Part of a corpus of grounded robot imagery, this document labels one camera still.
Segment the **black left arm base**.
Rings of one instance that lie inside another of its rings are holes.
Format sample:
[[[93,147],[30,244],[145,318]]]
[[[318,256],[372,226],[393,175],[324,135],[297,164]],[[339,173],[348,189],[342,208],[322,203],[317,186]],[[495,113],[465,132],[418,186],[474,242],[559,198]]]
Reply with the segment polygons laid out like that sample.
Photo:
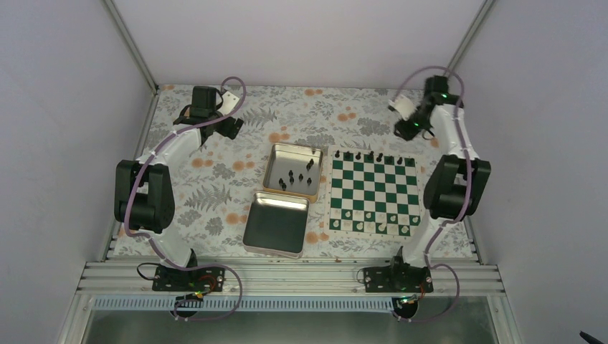
[[[151,289],[155,292],[221,292],[225,268],[207,267],[190,272],[160,266]]]

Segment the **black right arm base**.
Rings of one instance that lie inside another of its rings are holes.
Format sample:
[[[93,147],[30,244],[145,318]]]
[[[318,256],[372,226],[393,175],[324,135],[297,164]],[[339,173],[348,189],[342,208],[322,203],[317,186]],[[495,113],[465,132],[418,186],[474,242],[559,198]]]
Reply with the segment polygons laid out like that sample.
[[[430,270],[426,267],[367,267],[362,272],[367,293],[434,292]]]

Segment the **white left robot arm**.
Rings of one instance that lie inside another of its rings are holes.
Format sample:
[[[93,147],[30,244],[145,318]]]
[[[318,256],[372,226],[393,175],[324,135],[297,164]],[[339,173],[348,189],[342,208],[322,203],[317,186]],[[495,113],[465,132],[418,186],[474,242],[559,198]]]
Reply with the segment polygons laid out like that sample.
[[[181,290],[194,288],[200,272],[191,265],[191,248],[168,229],[176,210],[171,175],[213,134],[237,136],[243,122],[234,114],[243,102],[224,87],[194,87],[169,134],[148,153],[116,166],[115,219],[128,237],[148,241],[161,264],[173,269],[171,281]]]

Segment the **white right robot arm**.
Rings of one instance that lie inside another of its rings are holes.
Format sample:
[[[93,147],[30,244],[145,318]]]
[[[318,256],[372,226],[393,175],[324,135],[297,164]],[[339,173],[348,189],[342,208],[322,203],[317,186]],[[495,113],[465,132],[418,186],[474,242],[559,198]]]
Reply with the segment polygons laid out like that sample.
[[[394,125],[397,137],[410,141],[429,133],[437,139],[442,154],[423,190],[421,223],[403,251],[406,263],[426,267],[446,226],[476,212],[491,165],[473,148],[465,127],[462,96],[450,93],[446,77],[435,75],[425,80],[420,104],[413,105],[397,95],[389,109],[401,115]]]

